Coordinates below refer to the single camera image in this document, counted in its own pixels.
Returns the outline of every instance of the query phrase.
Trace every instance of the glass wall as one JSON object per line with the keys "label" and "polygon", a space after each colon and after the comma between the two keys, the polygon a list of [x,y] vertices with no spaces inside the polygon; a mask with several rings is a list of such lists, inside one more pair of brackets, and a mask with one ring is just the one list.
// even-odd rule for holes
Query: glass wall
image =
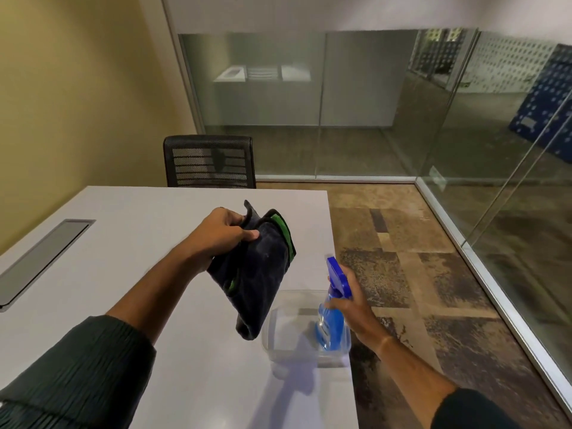
{"label": "glass wall", "polygon": [[[417,175],[474,33],[232,33],[181,41],[197,125],[207,134],[253,137],[258,176],[384,178]],[[421,63],[427,54],[430,63]],[[430,75],[420,71],[427,66]]]}
{"label": "glass wall", "polygon": [[571,46],[480,33],[420,176],[569,382],[571,94]]}

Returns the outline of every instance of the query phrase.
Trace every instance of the transparent box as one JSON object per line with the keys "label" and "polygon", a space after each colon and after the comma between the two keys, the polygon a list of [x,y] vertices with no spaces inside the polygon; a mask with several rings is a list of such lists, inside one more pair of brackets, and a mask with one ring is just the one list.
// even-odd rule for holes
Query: transparent box
{"label": "transparent box", "polygon": [[344,324],[340,349],[326,351],[316,338],[318,307],[327,291],[280,290],[262,325],[262,345],[271,361],[342,361],[351,347],[349,327]]}

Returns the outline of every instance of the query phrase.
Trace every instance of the white table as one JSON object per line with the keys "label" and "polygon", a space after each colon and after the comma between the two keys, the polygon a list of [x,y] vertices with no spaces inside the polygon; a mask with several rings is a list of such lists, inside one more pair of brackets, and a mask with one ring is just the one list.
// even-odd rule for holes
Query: white table
{"label": "white table", "polygon": [[[90,186],[0,257],[0,273],[66,218],[96,222],[4,313],[0,386],[70,328],[108,310],[217,206],[275,208],[297,256],[282,289],[327,288],[333,238],[325,192]],[[260,338],[234,330],[236,311],[208,274],[190,284],[157,342],[132,428],[358,427],[348,365],[272,365]]]}

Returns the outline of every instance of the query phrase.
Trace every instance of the black office chair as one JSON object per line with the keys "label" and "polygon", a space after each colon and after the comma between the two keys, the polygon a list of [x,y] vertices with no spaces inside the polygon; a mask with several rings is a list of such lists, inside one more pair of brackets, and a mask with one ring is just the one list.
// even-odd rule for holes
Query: black office chair
{"label": "black office chair", "polygon": [[168,186],[256,188],[249,136],[168,136]]}

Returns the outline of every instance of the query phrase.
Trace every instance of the microfiber cloth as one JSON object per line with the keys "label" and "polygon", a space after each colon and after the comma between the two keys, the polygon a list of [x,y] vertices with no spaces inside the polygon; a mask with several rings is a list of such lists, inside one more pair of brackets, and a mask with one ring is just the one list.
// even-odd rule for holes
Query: microfiber cloth
{"label": "microfiber cloth", "polygon": [[240,225],[260,236],[242,241],[229,253],[216,256],[207,269],[239,316],[236,331],[246,340],[258,337],[284,274],[296,256],[288,225],[275,209],[262,218],[245,200],[247,214]]}

